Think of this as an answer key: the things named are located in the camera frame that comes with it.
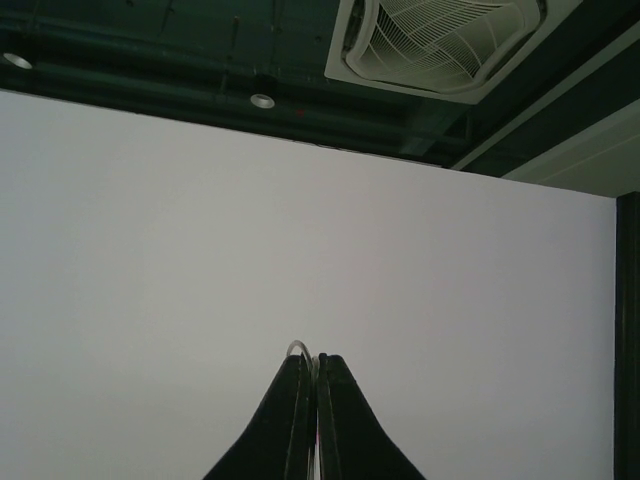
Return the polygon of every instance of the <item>white backdrop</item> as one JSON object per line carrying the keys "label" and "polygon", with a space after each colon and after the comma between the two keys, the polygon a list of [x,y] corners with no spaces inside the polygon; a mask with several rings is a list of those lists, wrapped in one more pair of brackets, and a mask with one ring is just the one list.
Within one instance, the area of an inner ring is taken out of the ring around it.
{"label": "white backdrop", "polygon": [[612,478],[614,200],[0,94],[0,476],[200,479],[291,340],[429,480]]}

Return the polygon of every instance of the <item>ceiling recessed light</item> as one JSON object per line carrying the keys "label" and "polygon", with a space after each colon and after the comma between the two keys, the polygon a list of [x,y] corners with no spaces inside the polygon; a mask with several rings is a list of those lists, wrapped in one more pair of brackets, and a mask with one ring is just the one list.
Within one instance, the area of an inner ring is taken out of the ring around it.
{"label": "ceiling recessed light", "polygon": [[278,98],[278,81],[270,75],[256,75],[253,79],[253,95],[251,103],[264,110],[276,106]]}
{"label": "ceiling recessed light", "polygon": [[251,95],[251,103],[253,103],[258,108],[269,109],[273,108],[276,105],[276,102],[269,95],[264,93],[256,93]]}
{"label": "ceiling recessed light", "polygon": [[22,68],[24,70],[33,69],[33,64],[20,55],[11,52],[5,52],[2,56],[5,58],[5,60],[7,60],[9,63],[12,63],[18,68]]}

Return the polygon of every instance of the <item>wire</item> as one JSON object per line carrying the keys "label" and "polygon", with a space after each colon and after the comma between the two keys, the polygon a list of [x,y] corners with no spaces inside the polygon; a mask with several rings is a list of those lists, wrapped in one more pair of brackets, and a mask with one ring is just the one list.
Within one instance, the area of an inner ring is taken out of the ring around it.
{"label": "wire", "polygon": [[293,352],[293,350],[296,347],[302,350],[302,356],[307,362],[307,368],[309,369],[309,373],[313,373],[313,370],[314,370],[313,359],[311,358],[311,354],[309,353],[309,349],[307,348],[307,346],[304,343],[302,343],[300,340],[294,340],[293,342],[291,342],[291,345],[289,345],[289,348],[287,349],[287,357],[291,355],[291,352]]}

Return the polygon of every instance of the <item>ceiling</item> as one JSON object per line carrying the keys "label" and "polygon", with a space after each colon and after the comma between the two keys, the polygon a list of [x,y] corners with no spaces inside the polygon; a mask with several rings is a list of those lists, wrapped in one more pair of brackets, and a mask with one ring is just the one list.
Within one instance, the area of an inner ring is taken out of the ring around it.
{"label": "ceiling", "polygon": [[[20,37],[38,52],[31,71],[3,59],[0,88],[450,168],[640,20],[640,0],[584,0],[470,106],[325,78],[338,6],[0,0],[0,42]],[[640,70],[629,71],[640,42],[618,53],[465,170],[502,176],[640,98]],[[249,101],[260,75],[277,80],[271,110]]]}
{"label": "ceiling", "polygon": [[605,197],[640,191],[640,100],[505,178]]}

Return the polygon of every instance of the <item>air conditioner vent grille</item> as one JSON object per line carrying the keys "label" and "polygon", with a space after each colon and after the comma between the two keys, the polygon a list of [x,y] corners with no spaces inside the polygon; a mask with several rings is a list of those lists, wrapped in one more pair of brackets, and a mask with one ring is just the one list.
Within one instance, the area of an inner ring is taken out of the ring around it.
{"label": "air conditioner vent grille", "polygon": [[361,77],[437,92],[477,86],[482,67],[514,36],[531,31],[509,0],[379,0],[361,55]]}

